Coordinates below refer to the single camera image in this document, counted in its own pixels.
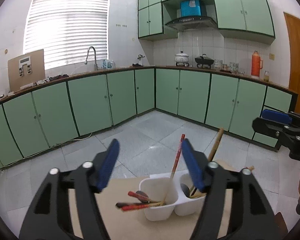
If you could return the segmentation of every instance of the faucet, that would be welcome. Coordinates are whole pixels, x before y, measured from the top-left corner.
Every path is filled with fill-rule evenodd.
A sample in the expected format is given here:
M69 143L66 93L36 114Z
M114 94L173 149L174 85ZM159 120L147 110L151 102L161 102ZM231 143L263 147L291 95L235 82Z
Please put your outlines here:
M98 69L98 65L97 65L97 55L96 55L96 49L94 48L94 47L89 47L89 49L88 49L88 53L87 53L87 58L86 58L86 61L84 62L84 64L85 65L87 65L88 64L88 56L89 56L89 50L90 49L93 49L93 51L94 51L94 70L96 71L97 69Z

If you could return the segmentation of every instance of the thermos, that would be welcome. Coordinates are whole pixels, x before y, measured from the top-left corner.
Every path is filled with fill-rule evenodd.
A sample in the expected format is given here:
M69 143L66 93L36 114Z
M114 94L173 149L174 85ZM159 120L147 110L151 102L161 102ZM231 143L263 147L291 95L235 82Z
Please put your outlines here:
M255 50L252 54L252 62L251 62L251 76L255 78L259 78L260 69L263 68L263 59L261 59L259 53Z

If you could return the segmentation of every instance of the brown countertop edge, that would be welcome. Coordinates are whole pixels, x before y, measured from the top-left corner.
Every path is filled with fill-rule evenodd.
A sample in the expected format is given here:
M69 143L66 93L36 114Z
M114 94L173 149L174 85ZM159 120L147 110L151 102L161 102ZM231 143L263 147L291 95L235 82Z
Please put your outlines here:
M234 77L234 78L240 78L240 79L260 83L260 84L263 84L263 85L267 85L269 87L273 87L273 88L282 90L282 91L287 92L289 94L298 95L298 93L296 93L295 91L290 90L286 87L277 85L277 84L272 83L272 82L265 82L261 79L251 78L251 77L248 77L248 76L236 75L236 74L233 74L233 73L221 72L221 71L211 70L211 69L156 65L156 66L144 66L144 67L132 67L132 66L130 66L130 67L119 67L119 68L115 68L115 69L105 69L105 70L98 70L98 71L86 72L86 73L82 73L82 74L71 75L71 76L66 77L66 78L53 80L53 81L50 81L50 82L47 82L47 83L44 83L44 84L41 84L41 85L37 85L37 86L34 86L34 87L29 87L29 88L26 88L26 89L23 89L23 90L19 90L19 91L15 92L15 94L13 94L11 96L4 97L3 99L1 99L0 100L0 105L7 102L7 101L9 101L9 100L11 100L11 99L13 99L13 98L24 95L26 93L29 93L29 92L32 92L32 91L35 91L37 89L44 88L44 87L47 87L47 86L50 86L50 85L55 85L55 84L58 84L58 83L61 83L61 82L65 82L65 81L70 81L70 80L74 80L74 79L78 79L78 78L84 78L84 77L90 77L90 76L97 76L97 75L102 75L102 74L107 74L107 73L137 70L137 69L149 69L149 68L177 69L177 70L188 70L188 71L197 71L197 72L206 72L206 73L218 74L218 75L229 76L229 77Z

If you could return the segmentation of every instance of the window blind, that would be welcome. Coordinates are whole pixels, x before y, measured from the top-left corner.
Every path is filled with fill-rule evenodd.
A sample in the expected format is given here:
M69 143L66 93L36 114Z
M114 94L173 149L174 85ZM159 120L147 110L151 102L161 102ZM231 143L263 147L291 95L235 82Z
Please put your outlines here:
M44 49L45 69L84 62L90 46L106 59L108 13L109 0L32 0L23 53Z

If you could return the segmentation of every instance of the white wall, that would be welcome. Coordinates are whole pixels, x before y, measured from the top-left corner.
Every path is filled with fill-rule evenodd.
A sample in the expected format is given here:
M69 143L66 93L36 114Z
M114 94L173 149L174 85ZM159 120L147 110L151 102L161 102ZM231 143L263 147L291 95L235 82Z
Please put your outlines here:
M153 64L153 42L138 40L137 1L110 0L109 58L119 67L137 63L138 54L146 56L143 59L145 65ZM0 94L9 92L7 61L23 54L24 30L30 3L31 0L5 0L0 7ZM93 70L93 63L49 69L46 76L71 74L73 71L81 73L87 70Z
M178 39L154 42L154 63L174 65L174 54L183 50L195 64L194 58L206 53L213 59L222 59L225 64L239 63L251 74L251 56L258 50L264 60L264 68L260 72L270 72L270 80L282 86L289 86L290 79L290 45L287 25L283 12L300 18L300 5L296 0L268 0L274 21L276 39L271 46L245 40L224 39L217 31L205 29L195 32L178 33ZM275 54L275 60L269 59L269 53Z

